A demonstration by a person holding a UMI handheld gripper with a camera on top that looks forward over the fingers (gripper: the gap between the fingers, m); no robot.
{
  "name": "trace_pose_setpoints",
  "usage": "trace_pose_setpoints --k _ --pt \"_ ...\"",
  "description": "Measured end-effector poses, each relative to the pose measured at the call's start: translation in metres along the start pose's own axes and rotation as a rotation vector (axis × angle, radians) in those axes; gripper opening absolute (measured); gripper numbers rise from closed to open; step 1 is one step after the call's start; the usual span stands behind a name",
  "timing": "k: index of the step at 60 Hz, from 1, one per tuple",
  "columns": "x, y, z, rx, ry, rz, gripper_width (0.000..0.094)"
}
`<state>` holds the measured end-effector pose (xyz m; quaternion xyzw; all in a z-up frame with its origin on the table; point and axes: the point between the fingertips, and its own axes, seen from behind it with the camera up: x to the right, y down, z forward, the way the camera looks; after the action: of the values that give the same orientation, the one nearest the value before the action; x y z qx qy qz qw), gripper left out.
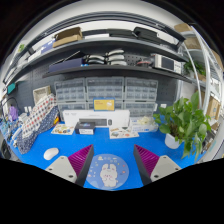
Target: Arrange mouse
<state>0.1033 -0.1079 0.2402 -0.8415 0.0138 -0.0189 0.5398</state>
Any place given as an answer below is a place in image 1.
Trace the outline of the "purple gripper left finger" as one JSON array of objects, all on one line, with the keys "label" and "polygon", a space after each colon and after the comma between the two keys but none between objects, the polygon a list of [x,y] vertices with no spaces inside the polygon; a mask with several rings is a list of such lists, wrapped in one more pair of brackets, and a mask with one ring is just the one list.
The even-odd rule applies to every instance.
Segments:
[{"label": "purple gripper left finger", "polygon": [[93,145],[86,146],[69,157],[60,156],[46,171],[83,186],[94,155]]}]

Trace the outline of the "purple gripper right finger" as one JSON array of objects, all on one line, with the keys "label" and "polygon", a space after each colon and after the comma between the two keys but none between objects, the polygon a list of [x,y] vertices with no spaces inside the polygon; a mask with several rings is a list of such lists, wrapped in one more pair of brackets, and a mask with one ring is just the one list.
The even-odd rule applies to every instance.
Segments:
[{"label": "purple gripper right finger", "polygon": [[134,145],[133,154],[143,185],[148,185],[180,170],[180,167],[167,155],[158,156],[139,145]]}]

